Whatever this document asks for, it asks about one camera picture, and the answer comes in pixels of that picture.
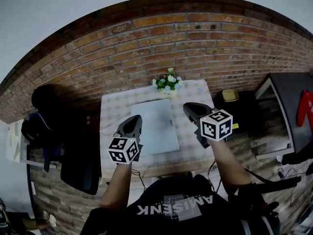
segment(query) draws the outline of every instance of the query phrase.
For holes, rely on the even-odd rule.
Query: tablecloth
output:
[[[110,160],[107,149],[119,124],[131,116],[131,106],[165,98],[167,97],[160,94],[152,86],[108,94],[101,98],[100,153],[103,178],[110,178],[116,167],[116,163]],[[199,169],[212,161],[211,147],[203,149],[194,134],[197,127],[189,121],[183,112],[183,104],[187,102],[203,103],[214,108],[205,80],[184,81],[178,95],[170,98],[179,150],[141,156],[139,162],[133,162],[133,168],[139,170],[142,176],[158,176]]]

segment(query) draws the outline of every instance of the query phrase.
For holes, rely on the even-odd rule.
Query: yellow basket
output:
[[[239,99],[238,92],[234,89],[222,91],[224,102],[234,102]]]

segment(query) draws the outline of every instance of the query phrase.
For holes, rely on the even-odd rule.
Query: brick wall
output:
[[[131,0],[80,18],[39,43],[0,85],[0,119],[34,109],[31,95],[54,84],[73,107],[148,86],[169,67],[183,79],[254,90],[269,72],[312,68],[313,37],[292,20],[243,0]]]

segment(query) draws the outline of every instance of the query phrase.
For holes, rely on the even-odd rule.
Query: black t-shirt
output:
[[[82,235],[102,234],[244,234],[227,201],[203,176],[156,181],[124,211],[97,208]]]

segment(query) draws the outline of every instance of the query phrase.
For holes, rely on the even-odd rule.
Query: potted plant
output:
[[[160,80],[152,80],[152,86],[161,94],[174,96],[182,86],[181,77],[176,77],[174,68],[169,68],[166,75]]]

